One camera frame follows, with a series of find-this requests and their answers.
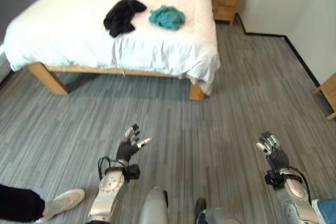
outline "bed leg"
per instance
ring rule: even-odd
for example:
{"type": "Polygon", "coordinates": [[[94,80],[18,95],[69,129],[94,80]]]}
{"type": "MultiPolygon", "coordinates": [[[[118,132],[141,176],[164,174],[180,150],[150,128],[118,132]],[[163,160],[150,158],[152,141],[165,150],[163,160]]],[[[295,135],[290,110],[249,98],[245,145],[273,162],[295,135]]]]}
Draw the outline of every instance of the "bed leg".
{"type": "Polygon", "coordinates": [[[191,83],[190,87],[190,100],[199,101],[204,100],[205,93],[202,91],[202,89],[191,83]]]}
{"type": "Polygon", "coordinates": [[[57,78],[57,76],[50,72],[42,63],[34,63],[28,66],[30,72],[35,75],[52,93],[54,94],[68,94],[68,89],[57,78]]]}

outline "white sneaker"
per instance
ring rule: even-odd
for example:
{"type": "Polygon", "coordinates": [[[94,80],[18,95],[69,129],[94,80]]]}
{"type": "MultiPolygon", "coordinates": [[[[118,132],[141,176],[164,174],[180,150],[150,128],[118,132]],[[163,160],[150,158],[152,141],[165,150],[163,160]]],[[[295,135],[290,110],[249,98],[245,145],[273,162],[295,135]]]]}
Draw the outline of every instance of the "white sneaker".
{"type": "Polygon", "coordinates": [[[46,202],[46,213],[35,223],[45,223],[53,216],[77,206],[84,199],[84,196],[85,191],[83,189],[74,189],[66,191],[50,202],[46,202]]]}

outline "nightstand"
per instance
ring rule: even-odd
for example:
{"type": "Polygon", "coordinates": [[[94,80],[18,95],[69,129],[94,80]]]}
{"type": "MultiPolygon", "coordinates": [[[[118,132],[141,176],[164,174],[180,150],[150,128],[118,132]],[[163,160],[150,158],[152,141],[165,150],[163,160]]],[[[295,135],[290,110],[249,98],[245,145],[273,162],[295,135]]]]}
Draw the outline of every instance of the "nightstand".
{"type": "Polygon", "coordinates": [[[230,21],[232,25],[239,0],[212,0],[214,20],[230,21]]]}
{"type": "Polygon", "coordinates": [[[321,86],[317,87],[313,94],[322,92],[330,106],[334,110],[333,113],[327,116],[328,120],[332,120],[336,117],[336,73],[334,73],[328,80],[326,80],[321,86]]]}

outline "white bedsheet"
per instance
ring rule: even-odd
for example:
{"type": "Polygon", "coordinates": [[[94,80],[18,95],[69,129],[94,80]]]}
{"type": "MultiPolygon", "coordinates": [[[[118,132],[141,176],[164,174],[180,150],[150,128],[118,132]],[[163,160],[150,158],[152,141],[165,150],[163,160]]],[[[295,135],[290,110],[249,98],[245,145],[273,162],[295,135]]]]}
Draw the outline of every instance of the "white bedsheet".
{"type": "Polygon", "coordinates": [[[135,31],[112,38],[102,22],[119,0],[39,0],[8,26],[4,47],[16,71],[34,62],[51,66],[126,68],[188,76],[210,94],[220,67],[211,0],[139,0],[147,10],[135,31]],[[178,31],[154,26],[150,10],[174,6],[186,16],[178,31]]]}

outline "shoe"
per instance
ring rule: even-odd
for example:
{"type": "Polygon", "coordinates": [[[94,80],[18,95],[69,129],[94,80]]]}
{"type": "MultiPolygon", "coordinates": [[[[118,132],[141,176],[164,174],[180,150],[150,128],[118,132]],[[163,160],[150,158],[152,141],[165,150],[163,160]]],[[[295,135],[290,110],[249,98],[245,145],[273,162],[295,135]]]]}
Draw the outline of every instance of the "shoe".
{"type": "Polygon", "coordinates": [[[196,201],[196,205],[195,205],[195,211],[194,211],[194,213],[195,213],[195,224],[197,223],[197,219],[198,219],[198,217],[200,216],[200,214],[201,214],[201,212],[203,211],[203,210],[205,210],[206,209],[206,201],[205,201],[205,199],[203,199],[203,198],[199,198],[197,201],[196,201]]]}
{"type": "Polygon", "coordinates": [[[83,189],[74,189],[66,191],[50,202],[46,202],[46,213],[35,223],[45,223],[55,215],[77,206],[84,199],[84,196],[85,191],[83,189]]]}

